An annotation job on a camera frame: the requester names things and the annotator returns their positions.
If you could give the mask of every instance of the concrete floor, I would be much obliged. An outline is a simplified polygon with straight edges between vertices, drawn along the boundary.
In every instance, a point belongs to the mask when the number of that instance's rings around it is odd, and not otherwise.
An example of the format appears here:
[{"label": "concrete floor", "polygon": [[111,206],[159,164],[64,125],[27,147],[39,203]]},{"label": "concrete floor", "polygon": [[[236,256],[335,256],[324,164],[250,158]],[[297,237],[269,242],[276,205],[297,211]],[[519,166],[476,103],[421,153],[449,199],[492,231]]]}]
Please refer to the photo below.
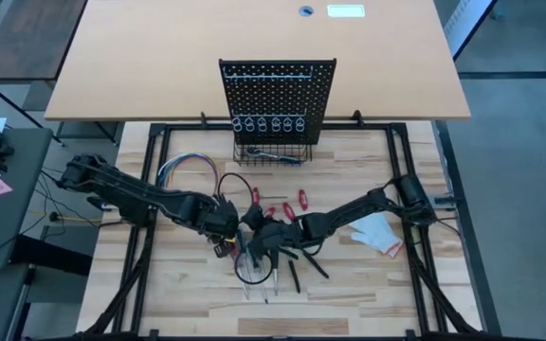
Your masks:
[{"label": "concrete floor", "polygon": [[[4,0],[0,21],[10,0]],[[455,0],[438,0],[444,21]],[[460,71],[546,70],[546,1],[500,0],[504,17],[486,20],[457,61]],[[546,81],[463,81],[472,119],[449,122],[485,272],[506,335],[546,338]],[[17,103],[27,86],[2,86]],[[43,113],[32,113],[44,122]],[[30,127],[0,100],[0,116],[13,127]],[[115,159],[105,140],[52,143],[45,165],[62,169],[75,153],[101,153]],[[98,219],[80,194],[55,191],[54,197]],[[41,211],[43,199],[33,198]],[[27,224],[35,217],[28,215]],[[68,243],[86,243],[62,236]],[[81,292],[82,285],[75,290]],[[75,331],[79,303],[40,304],[31,310],[25,335],[43,338]]]}]

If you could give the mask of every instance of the wooden tabletop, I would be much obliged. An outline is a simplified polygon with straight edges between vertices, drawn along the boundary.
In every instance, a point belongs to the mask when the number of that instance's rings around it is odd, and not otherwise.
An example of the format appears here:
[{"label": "wooden tabletop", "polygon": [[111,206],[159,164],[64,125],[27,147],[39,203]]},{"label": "wooden tabletop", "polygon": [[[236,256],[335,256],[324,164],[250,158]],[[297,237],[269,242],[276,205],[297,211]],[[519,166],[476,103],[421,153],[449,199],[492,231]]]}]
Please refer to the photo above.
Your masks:
[{"label": "wooden tabletop", "polygon": [[[430,123],[409,122],[408,128],[415,167],[426,191],[447,192]],[[122,171],[140,176],[148,130],[147,122],[126,124],[117,162]],[[262,198],[264,206],[289,201],[297,213],[299,188],[308,195],[309,211],[327,211],[383,185],[391,177],[387,141],[382,132],[323,131],[314,147],[313,161],[300,168],[239,167],[230,159],[232,141],[232,132],[173,132],[168,156],[205,153],[215,160],[219,171],[241,173],[251,186],[259,188],[262,197],[288,197]],[[208,165],[189,160],[178,166],[170,188],[211,193],[213,180]],[[246,212],[249,193],[245,185],[229,178],[223,192],[240,214]],[[391,214],[386,216],[402,236],[399,220]],[[106,213],[104,220],[116,221],[118,216]],[[446,222],[456,225],[451,220]],[[217,259],[203,236],[159,217],[140,333],[160,329],[161,335],[372,336],[418,330],[405,250],[391,259],[353,242],[351,231],[348,226],[340,228],[316,256],[330,279],[323,278],[305,259],[296,262],[301,294],[296,293],[287,259],[282,256],[280,294],[273,295],[269,280],[266,291],[270,304],[265,305],[258,288],[251,289],[250,300],[244,298],[230,259]],[[127,225],[100,230],[78,331],[94,323],[117,291],[128,235]],[[447,227],[435,224],[430,238],[442,290],[465,319],[479,328],[459,237]],[[428,291],[424,291],[430,301]],[[129,328],[128,316],[134,302],[131,296],[125,330]],[[432,325],[432,305],[428,307]]]},{"label": "wooden tabletop", "polygon": [[470,116],[432,0],[330,16],[343,4],[355,1],[91,0],[45,118],[228,117],[219,59],[333,58],[326,117]]},{"label": "wooden tabletop", "polygon": [[14,0],[0,26],[0,80],[55,80],[86,0]]}]

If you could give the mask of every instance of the black frame rail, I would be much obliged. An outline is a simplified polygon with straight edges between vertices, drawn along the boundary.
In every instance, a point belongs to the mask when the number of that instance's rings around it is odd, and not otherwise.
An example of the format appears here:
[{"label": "black frame rail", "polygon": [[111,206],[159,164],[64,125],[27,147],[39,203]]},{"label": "black frame rail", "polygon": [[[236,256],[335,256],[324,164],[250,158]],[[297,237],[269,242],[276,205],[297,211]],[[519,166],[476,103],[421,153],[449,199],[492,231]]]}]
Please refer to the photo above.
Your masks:
[{"label": "black frame rail", "polygon": [[[141,180],[149,181],[151,165],[154,159],[155,142],[161,136],[162,144],[159,154],[158,167],[160,168],[167,159],[170,148],[170,137],[172,131],[232,131],[232,125],[228,121],[208,122],[202,114],[201,122],[191,123],[154,123],[149,131],[149,139],[147,142],[146,153],[142,168]],[[391,159],[391,170],[393,176],[402,174],[400,160],[398,157],[398,147],[396,139],[399,138],[401,151],[404,154],[406,173],[415,174],[414,162],[412,159],[408,129],[405,123],[366,123],[357,111],[353,115],[351,121],[345,122],[324,122],[322,130],[375,130],[386,134],[389,153]],[[386,336],[386,337],[294,337],[294,336],[231,336],[231,337],[204,337],[204,336],[159,336],[158,330],[151,330],[149,336],[138,336],[140,328],[140,319],[144,307],[144,297],[146,295],[147,278],[149,275],[149,263],[153,251],[155,237],[155,217],[156,210],[152,210],[150,223],[147,226],[132,226],[130,230],[130,238],[126,251],[126,258],[121,276],[121,284],[119,291],[112,299],[109,306],[99,317],[96,323],[87,329],[85,332],[80,332],[73,336],[56,338],[50,340],[149,340],[149,341],[226,341],[226,340],[242,340],[242,341],[280,341],[280,340],[295,340],[295,341],[314,341],[323,339],[334,340],[375,340],[375,341],[450,341],[450,340],[532,340],[524,338],[514,338],[501,336],[499,333],[479,332],[471,327],[463,317],[454,309],[450,301],[444,295],[439,287],[437,275],[435,271],[435,262],[433,253],[428,238],[428,226],[412,225],[403,222],[404,239],[409,263],[409,273],[411,279],[412,290],[414,293],[414,301],[418,324],[421,336],[416,336],[414,330],[406,330],[406,334],[402,336]],[[137,252],[139,230],[146,229],[144,246],[136,263],[134,262]],[[413,229],[416,229],[421,238],[421,247],[424,260],[421,260],[416,244],[412,238]],[[125,311],[125,300],[134,284],[138,282],[136,288],[135,304],[130,324],[130,331],[122,332],[123,317]],[[433,298],[434,314],[436,319],[437,331],[432,332],[429,329],[427,304],[423,295],[422,283],[429,289]],[[446,319],[449,320],[457,332],[448,332]],[[110,333],[104,333],[108,325],[113,321],[112,330]]]}]

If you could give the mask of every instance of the white glove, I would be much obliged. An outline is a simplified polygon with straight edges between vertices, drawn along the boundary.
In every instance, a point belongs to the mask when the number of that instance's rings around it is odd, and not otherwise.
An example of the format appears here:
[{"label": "white glove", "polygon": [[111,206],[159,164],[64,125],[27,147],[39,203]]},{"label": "white glove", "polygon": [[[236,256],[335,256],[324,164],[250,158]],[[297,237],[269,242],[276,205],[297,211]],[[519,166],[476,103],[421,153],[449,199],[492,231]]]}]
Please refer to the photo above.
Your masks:
[{"label": "white glove", "polygon": [[350,223],[350,226],[358,231],[351,234],[352,240],[363,242],[392,258],[397,255],[403,244],[401,238],[393,233],[382,213],[373,213],[358,219]]}]

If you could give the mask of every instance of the wire basket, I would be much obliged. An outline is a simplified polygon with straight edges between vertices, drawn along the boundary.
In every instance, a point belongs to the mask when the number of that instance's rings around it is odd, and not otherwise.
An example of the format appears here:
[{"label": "wire basket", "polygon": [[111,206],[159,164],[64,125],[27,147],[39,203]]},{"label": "wire basket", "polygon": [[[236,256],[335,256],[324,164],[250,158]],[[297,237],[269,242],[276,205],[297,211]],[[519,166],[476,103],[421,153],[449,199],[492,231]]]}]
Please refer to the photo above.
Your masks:
[{"label": "wire basket", "polygon": [[[235,143],[233,146],[233,161],[240,166],[289,166],[298,167],[304,162],[313,159],[312,145],[240,145]],[[260,153],[266,153],[277,156],[285,156],[294,159],[289,161],[286,158],[270,157],[270,156],[253,156],[250,153],[254,149]]]}]

